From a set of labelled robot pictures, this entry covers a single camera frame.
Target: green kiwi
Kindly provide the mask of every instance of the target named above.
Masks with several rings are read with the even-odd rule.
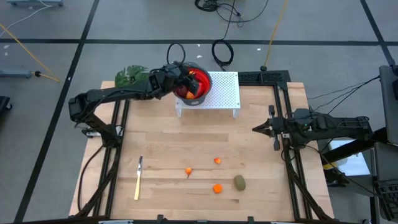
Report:
[[[234,184],[238,191],[242,191],[246,188],[246,182],[242,175],[237,175],[234,177]]]

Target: orange object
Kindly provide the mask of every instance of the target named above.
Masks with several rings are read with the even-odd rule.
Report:
[[[191,175],[191,173],[192,173],[192,168],[191,168],[191,167],[185,168],[185,172],[187,173],[187,175],[188,175],[188,177],[189,177],[189,175]]]
[[[217,163],[217,164],[221,164],[221,159],[220,158],[216,158],[216,159],[214,159],[214,162]]]
[[[193,100],[193,99],[195,99],[195,95],[193,93],[191,93],[190,91],[188,91],[187,95],[185,96],[185,99]]]
[[[223,191],[223,186],[221,184],[216,184],[213,186],[214,193],[219,194]]]

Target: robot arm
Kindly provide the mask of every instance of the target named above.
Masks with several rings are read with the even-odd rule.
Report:
[[[196,94],[198,83],[193,75],[190,75],[188,70],[190,67],[193,66],[174,62],[151,70],[148,79],[136,81],[130,86],[81,93],[68,102],[70,119],[76,123],[86,123],[100,133],[104,147],[116,147],[121,143],[116,127],[100,120],[94,114],[95,108],[102,103],[119,100],[161,99],[182,85],[187,86],[193,94]]]
[[[370,139],[373,135],[369,118],[334,118],[328,114],[317,113],[308,109],[297,109],[291,118],[275,117],[274,106],[269,106],[269,118],[264,124],[252,130],[275,139],[274,149],[279,150],[277,135],[282,134],[289,146],[303,148],[313,140],[349,137]]]

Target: green plant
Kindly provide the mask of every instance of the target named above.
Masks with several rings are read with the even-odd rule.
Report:
[[[140,65],[130,65],[118,72],[114,78],[114,85],[117,88],[125,87],[135,83],[138,80],[144,80],[149,77],[148,68]]]

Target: white cable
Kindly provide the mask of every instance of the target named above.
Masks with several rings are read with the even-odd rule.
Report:
[[[13,22],[13,23],[10,24],[9,26],[7,26],[6,30],[8,30],[10,27],[12,27],[13,25],[15,25],[15,24],[17,24],[17,23],[19,23],[19,22],[22,22],[22,21],[25,21],[25,20],[29,19],[30,17],[32,17],[34,14],[40,12],[41,10],[48,9],[48,8],[52,7],[52,6],[49,6],[49,5],[47,5],[47,4],[44,4],[44,2],[43,2],[42,0],[39,0],[39,1],[40,1],[40,3],[42,3],[45,7],[36,10],[36,11],[33,12],[31,15],[29,15],[29,16],[23,18],[23,19],[20,19],[20,20],[18,20],[17,22]],[[6,30],[4,30],[4,31],[0,34],[0,38],[3,36],[3,34],[6,32]]]

